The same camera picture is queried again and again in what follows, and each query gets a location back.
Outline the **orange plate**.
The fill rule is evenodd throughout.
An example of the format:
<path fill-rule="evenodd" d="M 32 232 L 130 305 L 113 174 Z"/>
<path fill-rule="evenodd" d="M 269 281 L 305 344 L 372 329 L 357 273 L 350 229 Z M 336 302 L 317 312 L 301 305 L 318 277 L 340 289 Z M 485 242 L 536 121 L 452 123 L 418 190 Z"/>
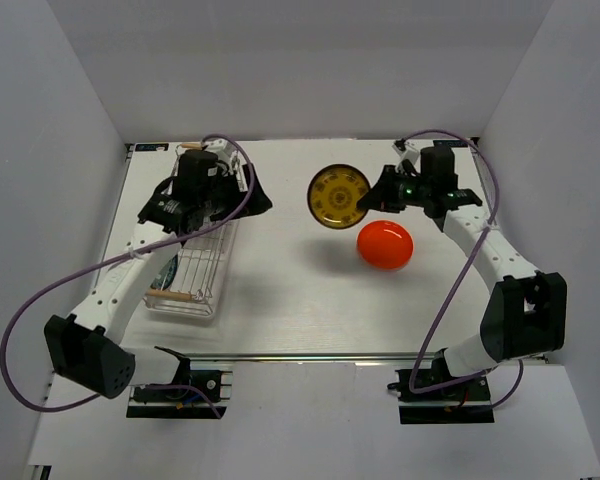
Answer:
<path fill-rule="evenodd" d="M 405 267 L 415 249 L 410 233 L 400 224 L 387 220 L 365 225 L 358 233 L 356 247 L 368 265 L 386 271 Z"/>

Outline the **yellow patterned plate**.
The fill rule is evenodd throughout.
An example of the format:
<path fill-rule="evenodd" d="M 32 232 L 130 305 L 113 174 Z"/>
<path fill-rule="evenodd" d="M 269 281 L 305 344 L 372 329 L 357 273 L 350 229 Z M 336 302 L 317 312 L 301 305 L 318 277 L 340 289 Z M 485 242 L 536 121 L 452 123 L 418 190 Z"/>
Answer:
<path fill-rule="evenodd" d="M 359 224 L 367 215 L 357 202 L 368 193 L 370 184 L 357 168 L 332 164 L 314 175 L 307 189 L 307 205 L 322 226 L 344 230 Z"/>

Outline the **blue patterned plate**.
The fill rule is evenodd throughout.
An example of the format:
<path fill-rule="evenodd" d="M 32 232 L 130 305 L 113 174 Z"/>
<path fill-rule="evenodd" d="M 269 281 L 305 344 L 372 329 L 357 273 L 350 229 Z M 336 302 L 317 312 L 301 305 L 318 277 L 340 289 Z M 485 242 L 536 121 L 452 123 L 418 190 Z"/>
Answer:
<path fill-rule="evenodd" d="M 179 258 L 177 255 L 171 258 L 171 260 L 161 269 L 159 274 L 155 277 L 151 283 L 150 288 L 155 290 L 168 290 L 177 274 Z"/>

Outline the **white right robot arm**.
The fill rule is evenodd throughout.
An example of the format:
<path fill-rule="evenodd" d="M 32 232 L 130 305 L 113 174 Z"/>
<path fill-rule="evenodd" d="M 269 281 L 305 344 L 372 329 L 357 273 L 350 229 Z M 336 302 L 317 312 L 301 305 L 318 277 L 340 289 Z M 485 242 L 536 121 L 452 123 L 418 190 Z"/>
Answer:
<path fill-rule="evenodd" d="M 364 210 L 400 213 L 418 207 L 467 256 L 490 297 L 477 334 L 439 350 L 423 378 L 414 368 L 413 394 L 436 392 L 452 399 L 468 381 L 508 360 L 561 349 L 565 342 L 567 284 L 526 260 L 495 226 L 494 207 L 459 186 L 455 155 L 448 145 L 418 148 L 394 144 L 397 165 L 384 166 L 376 184 L 357 203 Z"/>

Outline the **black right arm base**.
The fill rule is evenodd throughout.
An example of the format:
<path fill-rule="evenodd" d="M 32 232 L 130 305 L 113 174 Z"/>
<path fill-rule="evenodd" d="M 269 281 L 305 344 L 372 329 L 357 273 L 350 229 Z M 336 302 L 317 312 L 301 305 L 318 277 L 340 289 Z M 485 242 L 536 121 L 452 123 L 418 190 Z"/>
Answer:
<path fill-rule="evenodd" d="M 395 371 L 387 391 L 398 400 L 401 425 L 461 425 L 494 422 L 491 392 L 485 375 L 430 392 L 414 393 L 409 387 L 412 369 Z"/>

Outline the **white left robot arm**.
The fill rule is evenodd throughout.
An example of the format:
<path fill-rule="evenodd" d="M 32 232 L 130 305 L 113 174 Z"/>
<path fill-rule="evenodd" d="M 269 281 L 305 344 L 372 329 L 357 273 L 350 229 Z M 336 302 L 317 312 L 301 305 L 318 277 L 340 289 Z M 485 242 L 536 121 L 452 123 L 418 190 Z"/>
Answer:
<path fill-rule="evenodd" d="M 120 343 L 160 271 L 189 240 L 271 207 L 240 148 L 216 139 L 182 151 L 139 211 L 121 258 L 67 316 L 47 321 L 44 337 L 55 372 L 103 397 L 120 395 L 136 368 Z"/>

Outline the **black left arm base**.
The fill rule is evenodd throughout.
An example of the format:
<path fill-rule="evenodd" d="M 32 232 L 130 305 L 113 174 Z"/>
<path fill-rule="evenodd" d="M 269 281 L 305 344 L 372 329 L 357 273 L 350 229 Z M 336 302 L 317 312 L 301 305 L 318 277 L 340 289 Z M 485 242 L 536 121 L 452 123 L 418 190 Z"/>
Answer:
<path fill-rule="evenodd" d="M 232 394 L 233 372 L 227 367 L 202 367 L 190 356 L 155 346 L 173 356 L 177 368 L 167 384 L 146 384 L 131 389 L 128 419 L 220 420 Z"/>

